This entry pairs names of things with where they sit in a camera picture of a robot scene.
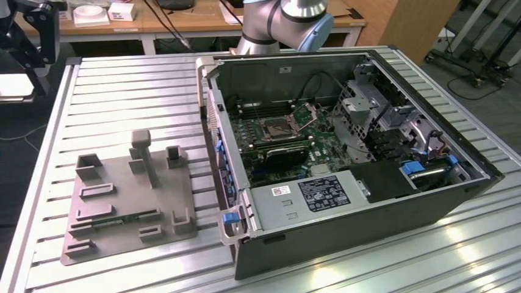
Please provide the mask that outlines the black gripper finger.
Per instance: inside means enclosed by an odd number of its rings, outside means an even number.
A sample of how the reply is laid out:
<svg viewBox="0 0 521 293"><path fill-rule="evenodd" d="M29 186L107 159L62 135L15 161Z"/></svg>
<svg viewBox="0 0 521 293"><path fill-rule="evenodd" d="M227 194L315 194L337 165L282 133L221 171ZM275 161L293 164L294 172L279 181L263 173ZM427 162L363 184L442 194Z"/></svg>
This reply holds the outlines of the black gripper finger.
<svg viewBox="0 0 521 293"><path fill-rule="evenodd" d="M54 64L59 52L59 1L1 2L1 49L21 65L31 84L30 96L45 96L47 86L41 78ZM23 21L35 29L39 46L35 46L15 23L21 13Z"/></svg>

